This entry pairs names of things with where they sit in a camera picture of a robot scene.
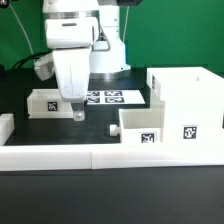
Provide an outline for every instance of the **black and white pattern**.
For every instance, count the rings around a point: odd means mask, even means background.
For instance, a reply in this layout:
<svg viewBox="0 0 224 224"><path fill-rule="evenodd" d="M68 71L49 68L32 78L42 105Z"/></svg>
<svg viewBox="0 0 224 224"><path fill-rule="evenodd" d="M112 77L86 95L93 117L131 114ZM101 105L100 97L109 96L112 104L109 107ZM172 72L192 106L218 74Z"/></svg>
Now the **black and white pattern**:
<svg viewBox="0 0 224 224"><path fill-rule="evenodd" d="M123 96L122 91L105 91L105 96Z"/></svg>
<svg viewBox="0 0 224 224"><path fill-rule="evenodd" d="M58 111L58 103L57 102L48 102L48 111Z"/></svg>
<svg viewBox="0 0 224 224"><path fill-rule="evenodd" d="M156 141L155 133L144 133L142 134L142 143L154 143Z"/></svg>
<svg viewBox="0 0 224 224"><path fill-rule="evenodd" d="M106 103L124 103L123 97L106 97L105 98Z"/></svg>
<svg viewBox="0 0 224 224"><path fill-rule="evenodd" d="M197 126L184 127L184 139L196 139L197 138Z"/></svg>
<svg viewBox="0 0 224 224"><path fill-rule="evenodd" d="M100 96L100 91L89 91L87 93L87 96L90 96L90 97Z"/></svg>
<svg viewBox="0 0 224 224"><path fill-rule="evenodd" d="M99 104L100 97L88 97L87 98L89 104Z"/></svg>

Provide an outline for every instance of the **black table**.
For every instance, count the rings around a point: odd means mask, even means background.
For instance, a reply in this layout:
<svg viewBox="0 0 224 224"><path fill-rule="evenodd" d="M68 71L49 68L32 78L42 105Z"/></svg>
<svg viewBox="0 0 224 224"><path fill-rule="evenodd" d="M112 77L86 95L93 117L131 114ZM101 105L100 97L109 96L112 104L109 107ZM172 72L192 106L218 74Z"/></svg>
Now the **black table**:
<svg viewBox="0 0 224 224"><path fill-rule="evenodd" d="M126 77L113 81L90 80L89 90L140 90L146 104L87 105L86 120L29 119L27 97L33 89L57 88L53 77L41 82L32 69L15 69L0 79L0 113L14 113L15 131L6 145L107 144L119 143L109 136L109 125L118 124L119 108L149 107L150 90L145 85L145 69L132 69Z"/></svg>
<svg viewBox="0 0 224 224"><path fill-rule="evenodd" d="M41 123L27 117L26 97L32 88L56 88L55 80L41 83L29 69L11 70L6 75L0 79L1 112L12 112L13 108L17 127L7 145L73 142L71 136L66 136L69 132L64 130L64 125L71 125L69 119ZM129 87L141 89L147 99L147 88L142 82L136 83L130 79ZM93 87L96 87L94 82L90 83L90 89ZM109 109L105 112L105 108L92 108L90 111L96 114L92 120L88 119L90 124L87 122L78 128L94 129L91 122L94 123L99 112L105 116L103 123L99 123L103 128L105 122L117 121L117 109L111 107L112 112ZM46 139L47 132L38 131L43 130L44 124L56 129L48 133ZM60 130L65 133L57 142L54 134L60 137ZM118 142L105 136L97 141ZM93 139L83 136L80 142L92 143ZM224 167L1 172L0 223L223 224Z"/></svg>

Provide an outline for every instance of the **white box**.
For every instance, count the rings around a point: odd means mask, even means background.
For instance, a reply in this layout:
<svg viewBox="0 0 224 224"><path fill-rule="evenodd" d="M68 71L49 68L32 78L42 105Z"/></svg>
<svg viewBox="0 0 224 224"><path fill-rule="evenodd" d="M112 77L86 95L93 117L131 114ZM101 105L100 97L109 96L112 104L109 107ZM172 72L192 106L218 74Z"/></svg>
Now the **white box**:
<svg viewBox="0 0 224 224"><path fill-rule="evenodd" d="M148 68L147 84L151 108L164 111L163 142L224 142L223 78L201 67Z"/></svg>
<svg viewBox="0 0 224 224"><path fill-rule="evenodd" d="M27 98L29 118L73 118L69 102L63 102L58 89L34 89Z"/></svg>
<svg viewBox="0 0 224 224"><path fill-rule="evenodd" d="M162 117L159 112L159 109L119 109L120 128L111 125L111 135L119 133L121 143L127 144L160 142Z"/></svg>

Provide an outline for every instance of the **black cable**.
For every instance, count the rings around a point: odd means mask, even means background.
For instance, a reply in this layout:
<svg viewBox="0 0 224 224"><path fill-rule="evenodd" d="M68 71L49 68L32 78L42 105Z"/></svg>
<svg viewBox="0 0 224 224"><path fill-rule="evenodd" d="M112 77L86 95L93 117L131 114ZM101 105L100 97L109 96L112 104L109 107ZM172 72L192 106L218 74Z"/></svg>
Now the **black cable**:
<svg viewBox="0 0 224 224"><path fill-rule="evenodd" d="M36 60L39 59L41 56L44 56L46 54L49 54L49 51L46 52L38 52L35 54L32 54L22 60L19 60L18 62L16 62L13 66L12 69L17 69L17 68L21 68L26 62L28 62L29 60Z"/></svg>

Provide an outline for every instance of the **green background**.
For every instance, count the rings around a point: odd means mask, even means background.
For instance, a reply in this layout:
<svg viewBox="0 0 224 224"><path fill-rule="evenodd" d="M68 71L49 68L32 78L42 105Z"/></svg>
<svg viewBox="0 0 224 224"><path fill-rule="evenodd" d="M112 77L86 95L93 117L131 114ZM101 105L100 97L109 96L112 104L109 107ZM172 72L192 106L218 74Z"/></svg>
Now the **green background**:
<svg viewBox="0 0 224 224"><path fill-rule="evenodd" d="M42 2L11 2L35 53L47 50ZM0 64L9 69L30 51L11 9L0 9L0 21ZM203 66L224 77L224 1L144 0L130 8L125 42L133 67Z"/></svg>

